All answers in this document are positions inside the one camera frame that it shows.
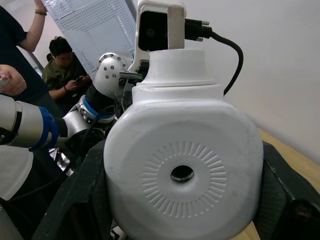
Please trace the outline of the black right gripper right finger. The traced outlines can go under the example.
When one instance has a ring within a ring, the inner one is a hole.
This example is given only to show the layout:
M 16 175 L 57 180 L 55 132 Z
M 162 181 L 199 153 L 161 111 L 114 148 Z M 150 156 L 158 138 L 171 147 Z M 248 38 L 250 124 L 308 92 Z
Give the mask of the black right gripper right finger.
M 262 240 L 320 238 L 320 194 L 267 142 L 253 223 Z

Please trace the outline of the standing person's bare hand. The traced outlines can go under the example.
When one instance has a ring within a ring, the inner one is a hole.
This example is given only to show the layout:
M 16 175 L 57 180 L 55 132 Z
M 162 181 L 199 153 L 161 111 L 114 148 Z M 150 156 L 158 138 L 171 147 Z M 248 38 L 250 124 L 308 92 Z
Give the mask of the standing person's bare hand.
M 0 79 L 6 82 L 4 86 L 0 87 L 1 94 L 17 96 L 27 88 L 25 79 L 10 65 L 0 65 Z

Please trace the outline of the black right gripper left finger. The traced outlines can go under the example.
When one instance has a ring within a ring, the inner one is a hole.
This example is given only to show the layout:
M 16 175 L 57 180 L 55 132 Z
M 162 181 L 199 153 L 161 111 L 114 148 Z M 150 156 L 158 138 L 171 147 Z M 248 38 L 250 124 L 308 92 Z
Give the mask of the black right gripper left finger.
M 32 238 L 108 240 L 113 221 L 104 170 L 104 141 L 64 181 Z

